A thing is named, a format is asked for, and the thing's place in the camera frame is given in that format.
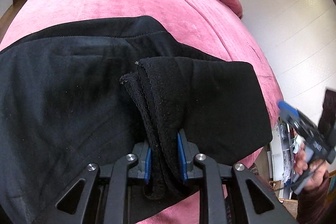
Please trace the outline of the right hand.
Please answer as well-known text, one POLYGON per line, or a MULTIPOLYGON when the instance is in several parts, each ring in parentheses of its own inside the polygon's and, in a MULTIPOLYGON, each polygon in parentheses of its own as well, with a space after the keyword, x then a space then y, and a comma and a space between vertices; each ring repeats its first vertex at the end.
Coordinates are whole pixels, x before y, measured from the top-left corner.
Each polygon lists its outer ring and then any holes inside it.
POLYGON ((327 166, 328 163, 322 159, 308 164, 306 162, 305 144, 301 143, 299 152, 295 158, 294 171, 299 175, 302 175, 305 170, 310 170, 313 173, 304 187, 306 191, 315 190, 321 186, 324 175, 327 171, 327 166))

